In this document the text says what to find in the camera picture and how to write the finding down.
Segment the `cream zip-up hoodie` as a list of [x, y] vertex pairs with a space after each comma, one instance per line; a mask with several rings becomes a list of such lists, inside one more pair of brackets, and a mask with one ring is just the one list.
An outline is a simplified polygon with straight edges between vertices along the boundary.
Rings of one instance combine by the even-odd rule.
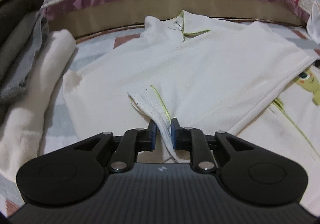
[[145, 30], [63, 77], [63, 98], [76, 134], [122, 135], [153, 120], [162, 161], [187, 162], [171, 141], [172, 118], [212, 135], [224, 130], [304, 167], [301, 204], [319, 214], [319, 107], [315, 56], [268, 25], [210, 19], [183, 11], [145, 18]]

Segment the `white folded garment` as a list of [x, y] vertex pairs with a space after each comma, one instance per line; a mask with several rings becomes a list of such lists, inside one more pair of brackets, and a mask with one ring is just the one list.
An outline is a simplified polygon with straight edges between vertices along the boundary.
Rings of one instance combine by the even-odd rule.
[[68, 30], [50, 33], [31, 72], [25, 97], [7, 111], [1, 125], [1, 175], [11, 182], [16, 181], [18, 169], [38, 155], [44, 115], [75, 48], [76, 41]]

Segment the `grey folded garment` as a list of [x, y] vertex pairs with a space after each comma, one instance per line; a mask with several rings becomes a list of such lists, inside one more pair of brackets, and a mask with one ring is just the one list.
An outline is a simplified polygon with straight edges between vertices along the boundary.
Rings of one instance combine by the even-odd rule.
[[39, 16], [31, 35], [8, 70], [1, 83], [1, 104], [12, 104], [21, 99], [28, 88], [29, 75], [35, 62], [46, 46], [49, 36], [47, 18]]

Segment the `floral quilted blanket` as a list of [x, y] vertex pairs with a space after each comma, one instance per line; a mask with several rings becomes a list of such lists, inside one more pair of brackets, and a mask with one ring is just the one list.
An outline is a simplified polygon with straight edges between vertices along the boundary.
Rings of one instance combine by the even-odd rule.
[[319, 0], [314, 0], [311, 14], [308, 19], [306, 29], [308, 34], [311, 36], [313, 41], [319, 45], [320, 38], [320, 11], [319, 11]]

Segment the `dark brown knit sweater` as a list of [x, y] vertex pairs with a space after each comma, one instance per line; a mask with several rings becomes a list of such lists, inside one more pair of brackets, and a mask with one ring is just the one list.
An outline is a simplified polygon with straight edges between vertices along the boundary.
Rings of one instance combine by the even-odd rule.
[[1, 78], [31, 35], [44, 0], [1, 0]]

